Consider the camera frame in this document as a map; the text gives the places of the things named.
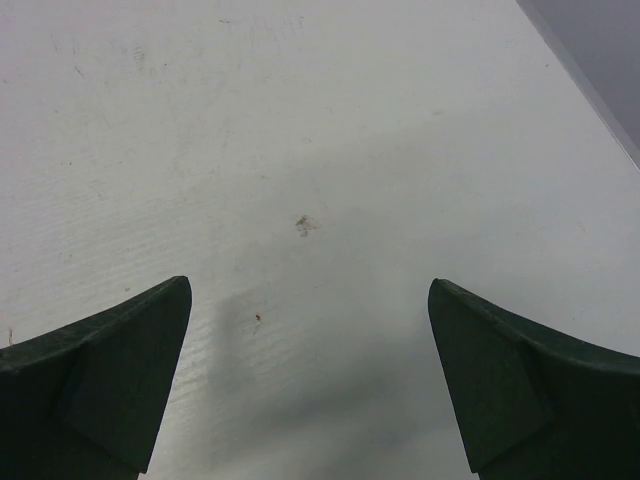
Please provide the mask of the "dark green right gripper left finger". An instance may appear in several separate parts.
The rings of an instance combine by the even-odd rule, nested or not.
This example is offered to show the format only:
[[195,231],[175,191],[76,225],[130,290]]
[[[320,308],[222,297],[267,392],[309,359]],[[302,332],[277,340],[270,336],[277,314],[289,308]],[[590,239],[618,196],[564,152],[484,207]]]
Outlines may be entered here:
[[172,277],[108,310],[1,350],[4,479],[147,472],[190,318]]

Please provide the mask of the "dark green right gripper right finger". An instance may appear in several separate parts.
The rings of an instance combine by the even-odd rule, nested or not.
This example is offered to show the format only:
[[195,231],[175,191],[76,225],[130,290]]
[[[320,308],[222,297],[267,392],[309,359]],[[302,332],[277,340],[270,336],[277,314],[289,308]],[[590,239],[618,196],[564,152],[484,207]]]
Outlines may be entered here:
[[444,279],[428,313],[472,473],[636,479],[639,360],[504,310]]

